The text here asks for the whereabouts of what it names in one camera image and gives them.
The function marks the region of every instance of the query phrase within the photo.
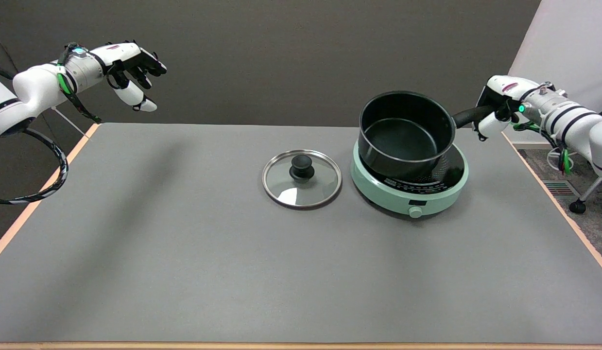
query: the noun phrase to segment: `black handle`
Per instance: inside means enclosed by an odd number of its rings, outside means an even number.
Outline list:
[[[480,106],[452,115],[456,128],[462,128],[472,122],[479,122],[495,111],[493,106]]]
[[[311,158],[306,155],[298,155],[292,158],[290,176],[296,182],[308,182],[314,176],[314,167],[311,166]]]

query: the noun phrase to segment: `mint green induction cooker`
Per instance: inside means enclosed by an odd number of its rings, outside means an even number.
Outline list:
[[[363,163],[355,143],[350,173],[357,189],[381,208],[413,218],[449,208],[467,182],[469,166],[461,150],[452,145],[432,173],[412,181],[382,176]]]

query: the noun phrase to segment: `saucepan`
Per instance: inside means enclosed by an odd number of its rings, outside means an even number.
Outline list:
[[[383,93],[361,111],[359,156],[381,175],[413,180],[432,172],[452,146],[457,128],[491,112],[489,107],[479,107],[451,116],[420,93]]]

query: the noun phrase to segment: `robot finger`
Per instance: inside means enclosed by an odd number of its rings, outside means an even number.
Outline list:
[[[145,76],[145,73],[141,70],[141,68],[134,66],[132,68],[127,69],[128,73],[134,77],[134,79],[139,82],[139,85],[144,89],[152,88],[152,82]]]
[[[113,90],[125,104],[132,106],[133,111],[155,111],[156,104],[133,82],[128,82],[125,88]]]
[[[139,66],[155,77],[167,73],[167,67],[158,58],[141,48]]]

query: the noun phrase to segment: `pot lid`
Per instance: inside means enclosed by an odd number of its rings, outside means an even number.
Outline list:
[[[271,159],[262,172],[262,184],[279,204],[310,208],[328,202],[338,193],[342,172],[323,153],[297,149]]]

